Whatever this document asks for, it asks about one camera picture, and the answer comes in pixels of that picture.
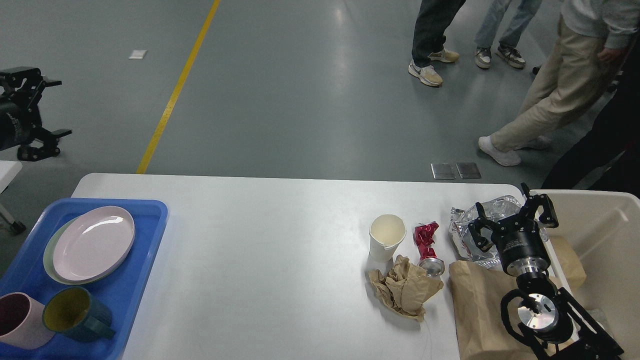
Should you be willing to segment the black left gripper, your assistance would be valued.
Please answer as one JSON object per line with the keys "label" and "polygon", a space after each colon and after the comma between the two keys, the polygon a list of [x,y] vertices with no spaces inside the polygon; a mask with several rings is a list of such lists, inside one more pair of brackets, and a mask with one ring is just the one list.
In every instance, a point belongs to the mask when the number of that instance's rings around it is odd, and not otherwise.
{"label": "black left gripper", "polygon": [[18,147],[20,161],[36,162],[58,157],[62,137],[71,129],[49,131],[42,126],[39,112],[29,112],[38,106],[45,88],[62,84],[49,79],[37,67],[18,66],[0,71],[3,92],[0,101],[0,150]]}

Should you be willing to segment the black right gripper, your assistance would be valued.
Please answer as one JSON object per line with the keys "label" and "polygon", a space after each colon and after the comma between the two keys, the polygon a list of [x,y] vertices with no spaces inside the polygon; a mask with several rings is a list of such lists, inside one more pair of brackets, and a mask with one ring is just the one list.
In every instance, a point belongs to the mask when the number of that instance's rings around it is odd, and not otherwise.
{"label": "black right gripper", "polygon": [[553,201],[548,194],[532,194],[525,182],[520,185],[525,197],[518,215],[508,216],[497,223],[486,217],[482,203],[476,202],[477,217],[467,225],[473,243],[486,253],[493,244],[482,235],[482,229],[493,231],[502,269],[506,274],[518,277],[530,272],[544,272],[551,260],[543,244],[540,228],[555,229],[559,221]]}

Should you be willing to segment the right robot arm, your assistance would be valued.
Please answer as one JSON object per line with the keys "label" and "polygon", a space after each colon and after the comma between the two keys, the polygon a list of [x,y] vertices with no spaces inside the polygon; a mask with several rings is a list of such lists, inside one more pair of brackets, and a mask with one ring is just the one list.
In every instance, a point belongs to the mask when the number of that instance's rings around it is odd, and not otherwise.
{"label": "right robot arm", "polygon": [[531,194],[521,183],[524,204],[496,221],[477,202],[477,217],[467,228],[476,248],[496,248],[503,272],[516,288],[500,302],[506,332],[527,346],[538,360],[619,360],[624,349],[564,287],[551,281],[552,264],[541,238],[543,228],[557,228],[548,194]]}

